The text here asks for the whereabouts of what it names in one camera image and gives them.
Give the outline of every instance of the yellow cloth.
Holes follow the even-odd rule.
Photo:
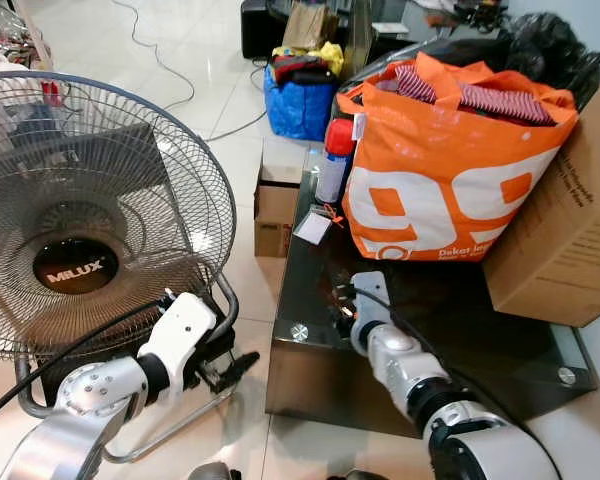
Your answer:
[[[340,45],[325,42],[320,50],[311,50],[307,52],[301,48],[292,47],[276,47],[273,49],[272,55],[311,55],[313,57],[320,57],[329,64],[329,70],[333,72],[335,76],[340,75],[342,70],[342,64],[344,63],[344,56],[342,55],[342,49]]]

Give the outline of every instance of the blue bag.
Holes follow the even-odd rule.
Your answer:
[[[335,91],[335,84],[278,85],[265,68],[264,101],[271,129],[276,135],[322,142]]]

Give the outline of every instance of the black speaker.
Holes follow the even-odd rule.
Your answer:
[[[266,0],[245,0],[240,6],[242,56],[269,57],[271,50],[282,45],[286,21],[272,16]]]

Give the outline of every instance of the metal bolt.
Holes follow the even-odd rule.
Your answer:
[[[309,336],[309,329],[302,323],[296,323],[291,327],[291,336],[296,342],[304,342]]]
[[[558,369],[558,377],[562,381],[562,383],[566,383],[567,385],[573,385],[576,383],[576,374],[567,367],[560,367]]]

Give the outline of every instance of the spray can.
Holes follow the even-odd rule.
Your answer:
[[[316,200],[322,203],[335,203],[342,198],[355,149],[352,133],[353,121],[345,118],[334,118],[327,127],[316,187]]]

